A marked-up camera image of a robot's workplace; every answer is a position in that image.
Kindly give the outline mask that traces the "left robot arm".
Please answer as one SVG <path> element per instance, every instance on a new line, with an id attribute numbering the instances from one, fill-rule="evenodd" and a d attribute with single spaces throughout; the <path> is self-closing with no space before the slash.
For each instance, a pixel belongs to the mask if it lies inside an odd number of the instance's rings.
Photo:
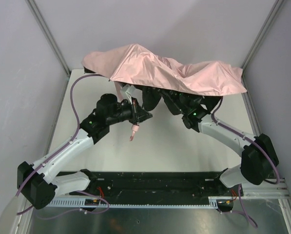
<path id="1" fill-rule="evenodd" d="M 152 116 L 134 97 L 118 102 L 113 94 L 102 95 L 89 116 L 78 121 L 77 130 L 69 140 L 34 163 L 24 161 L 18 166 L 17 194 L 22 194 L 39 210 L 58 195 L 85 190 L 93 180 L 88 170 L 67 176 L 58 176 L 58 173 L 69 161 L 106 136 L 111 125 L 128 121 L 138 126 Z"/>

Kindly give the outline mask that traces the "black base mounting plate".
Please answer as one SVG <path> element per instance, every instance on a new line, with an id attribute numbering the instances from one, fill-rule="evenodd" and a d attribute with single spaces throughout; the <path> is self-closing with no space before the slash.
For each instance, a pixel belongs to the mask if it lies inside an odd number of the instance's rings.
<path id="1" fill-rule="evenodd" d="M 110 204 L 206 204 L 208 197 L 232 199 L 238 186 L 226 188 L 219 172 L 93 172 L 85 192 Z"/>

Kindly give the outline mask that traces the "aluminium frame post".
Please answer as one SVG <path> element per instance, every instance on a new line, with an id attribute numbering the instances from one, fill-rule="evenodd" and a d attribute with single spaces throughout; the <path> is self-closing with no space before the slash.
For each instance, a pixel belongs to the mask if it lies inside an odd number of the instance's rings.
<path id="1" fill-rule="evenodd" d="M 26 0 L 25 1 L 27 6 L 29 7 L 32 15 L 34 16 L 37 24 L 39 25 L 45 39 L 47 40 L 50 48 L 52 49 L 55 57 L 57 58 L 59 64 L 61 65 L 62 69 L 64 70 L 65 74 L 69 77 L 71 74 L 71 70 L 65 60 L 65 58 L 63 57 L 63 54 L 48 26 L 48 24 L 46 23 L 37 3 L 35 0 Z"/>
<path id="2" fill-rule="evenodd" d="M 245 60 L 243 61 L 241 68 L 243 69 L 243 71 L 246 70 L 246 68 L 248 67 L 248 65 L 250 64 L 251 60 L 253 59 L 253 57 L 255 56 L 255 54 L 257 53 L 258 49 L 261 47 L 263 41 L 265 40 L 267 34 L 269 33 L 269 31 L 271 30 L 272 26 L 274 25 L 277 17 L 279 16 L 281 10 L 283 9 L 283 7 L 286 4 L 286 0 L 276 0 L 270 10 L 270 12 L 268 13 L 262 27 L 260 28 L 249 52 L 247 53 Z"/>

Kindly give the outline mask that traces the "left aluminium frame post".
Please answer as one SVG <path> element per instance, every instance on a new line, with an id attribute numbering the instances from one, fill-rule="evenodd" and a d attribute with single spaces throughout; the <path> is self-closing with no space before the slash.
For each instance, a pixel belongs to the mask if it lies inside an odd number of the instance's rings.
<path id="1" fill-rule="evenodd" d="M 25 1 L 27 6 L 29 7 L 32 15 L 34 16 L 37 24 L 39 25 L 45 39 L 47 40 L 50 48 L 52 49 L 55 57 L 57 58 L 59 64 L 61 65 L 62 69 L 64 70 L 65 74 L 69 77 L 71 74 L 71 70 L 65 60 L 65 58 L 63 57 L 63 54 L 48 26 L 48 24 L 46 23 L 37 3 L 35 0 L 26 0 Z"/>

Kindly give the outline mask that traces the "pink folding umbrella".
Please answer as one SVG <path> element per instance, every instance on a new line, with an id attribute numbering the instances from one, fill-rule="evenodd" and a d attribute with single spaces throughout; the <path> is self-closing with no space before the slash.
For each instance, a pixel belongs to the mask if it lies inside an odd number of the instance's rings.
<path id="1" fill-rule="evenodd" d="M 228 96 L 245 93 L 243 70 L 222 61 L 181 64 L 173 58 L 155 55 L 139 44 L 106 52 L 91 52 L 82 60 L 85 72 L 97 73 L 113 81 L 117 96 L 120 89 L 133 85 L 142 91 L 143 107 L 153 110 L 159 103 L 160 89 L 200 96 Z"/>

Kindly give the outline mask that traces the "right aluminium frame post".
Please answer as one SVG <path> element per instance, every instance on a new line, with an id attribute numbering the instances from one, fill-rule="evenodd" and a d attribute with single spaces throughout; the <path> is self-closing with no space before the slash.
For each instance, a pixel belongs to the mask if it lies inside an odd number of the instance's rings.
<path id="1" fill-rule="evenodd" d="M 248 65 L 250 64 L 251 60 L 253 59 L 253 57 L 255 56 L 255 54 L 257 53 L 258 49 L 261 47 L 263 41 L 265 40 L 267 34 L 269 33 L 269 31 L 271 30 L 272 26 L 274 25 L 277 17 L 279 16 L 281 10 L 283 9 L 283 7 L 286 4 L 286 0 L 276 0 L 270 10 L 270 12 L 268 13 L 262 27 L 260 28 L 249 52 L 247 53 L 245 60 L 243 61 L 241 68 L 243 69 L 243 71 L 246 70 L 246 68 L 248 67 Z"/>

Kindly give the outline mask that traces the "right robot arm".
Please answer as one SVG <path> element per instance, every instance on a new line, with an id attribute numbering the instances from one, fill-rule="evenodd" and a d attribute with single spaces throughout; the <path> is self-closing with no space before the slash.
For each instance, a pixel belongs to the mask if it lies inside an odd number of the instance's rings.
<path id="1" fill-rule="evenodd" d="M 178 91 L 159 90 L 165 104 L 173 115 L 182 115 L 187 129 L 208 135 L 223 143 L 241 158 L 241 163 L 223 170 L 216 180 L 226 188 L 251 183 L 260 185 L 273 173 L 280 182 L 277 165 L 279 164 L 274 146 L 269 136 L 255 136 L 240 131 L 215 117 L 221 107 L 220 96 L 200 96 Z"/>

